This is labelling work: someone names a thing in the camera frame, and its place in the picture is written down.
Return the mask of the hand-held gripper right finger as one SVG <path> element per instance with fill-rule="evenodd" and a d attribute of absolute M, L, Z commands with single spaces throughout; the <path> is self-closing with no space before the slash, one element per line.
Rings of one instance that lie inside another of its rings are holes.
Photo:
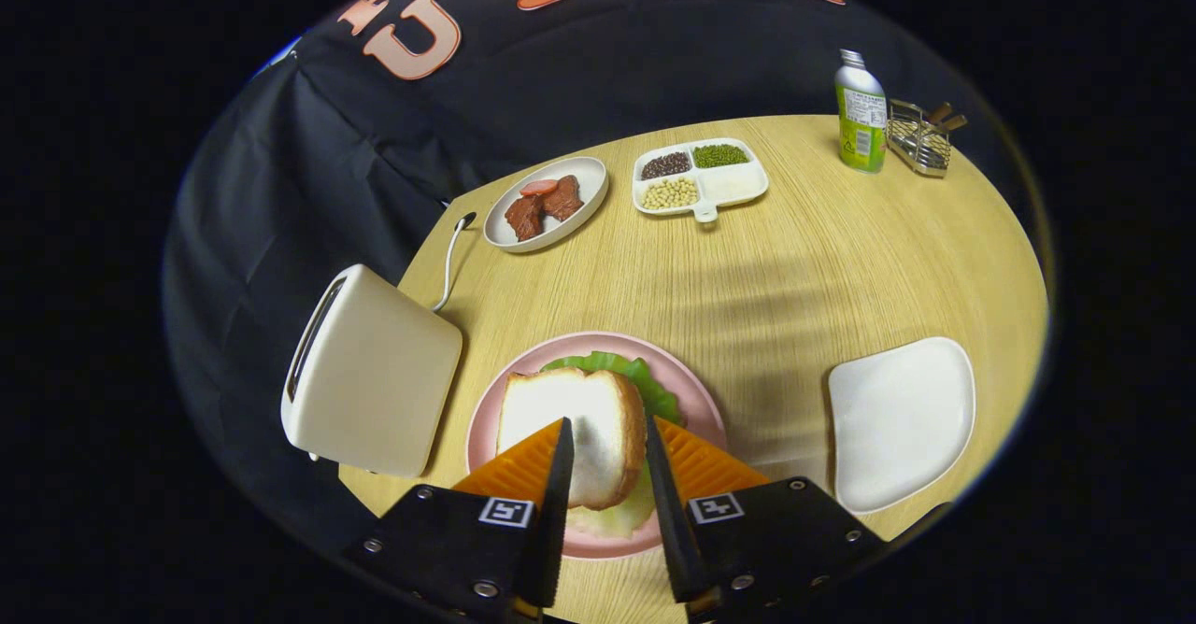
<path fill-rule="evenodd" d="M 663 556 L 690 620 L 797 620 L 889 545 L 806 476 L 771 482 L 661 417 L 647 461 Z"/>

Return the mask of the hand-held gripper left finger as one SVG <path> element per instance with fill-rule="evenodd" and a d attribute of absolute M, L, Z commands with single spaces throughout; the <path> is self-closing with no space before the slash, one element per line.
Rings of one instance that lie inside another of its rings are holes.
<path fill-rule="evenodd" d="M 342 551 L 350 571 L 437 620 L 541 620 L 562 563 L 574 463 L 572 421 L 525 438 L 484 466 L 527 467 L 525 489 L 415 485 Z"/>

